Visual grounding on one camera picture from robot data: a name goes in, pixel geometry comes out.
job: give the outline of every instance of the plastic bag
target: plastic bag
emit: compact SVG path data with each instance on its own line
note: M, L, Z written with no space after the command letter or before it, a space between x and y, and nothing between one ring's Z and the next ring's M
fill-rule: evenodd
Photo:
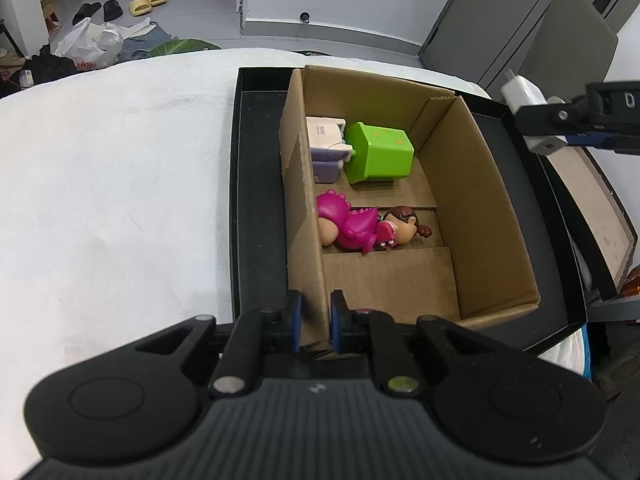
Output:
M72 59L78 70L111 66L116 63L124 40L110 25L95 25L91 18L85 18L58 43L54 54Z

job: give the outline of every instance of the black slipper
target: black slipper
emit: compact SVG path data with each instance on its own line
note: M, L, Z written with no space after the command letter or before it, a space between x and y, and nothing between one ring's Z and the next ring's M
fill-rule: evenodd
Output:
M74 16L71 23L73 25L76 25L85 18L90 18L97 12L98 9L100 9L100 7L102 7L102 4L100 2L95 2L94 4L82 4L78 9L78 12L76 12L76 15Z
M107 0L102 6L102 10L105 22L112 22L122 16L122 7L117 0Z

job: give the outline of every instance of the green leaf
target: green leaf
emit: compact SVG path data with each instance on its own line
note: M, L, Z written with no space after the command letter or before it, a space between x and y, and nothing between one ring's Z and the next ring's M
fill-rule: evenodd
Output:
M202 40L169 40L149 50L149 56L168 56L169 54L183 54L199 50L220 50L220 47Z

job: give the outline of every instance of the brown hair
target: brown hair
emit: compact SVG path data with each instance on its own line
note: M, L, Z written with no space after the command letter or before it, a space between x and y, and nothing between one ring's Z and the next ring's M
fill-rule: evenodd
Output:
M395 216L398 220L402 220L405 224L409 223L409 218L415 218L415 228L417 229L417 233L423 238L428 238L433 234L433 231L428 226L420 225L418 215L407 205L398 205L396 207L392 207L385 213L382 219L384 220L389 215Z

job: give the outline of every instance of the metal bolt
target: metal bolt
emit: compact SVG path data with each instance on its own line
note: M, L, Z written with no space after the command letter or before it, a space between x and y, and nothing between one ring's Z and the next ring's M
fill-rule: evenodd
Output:
M386 382L386 386L392 391L399 394L410 394L420 388L420 383L413 377L406 375L398 375L390 378Z
M245 382L240 377L225 375L213 381L213 387L221 394L236 394L244 389Z

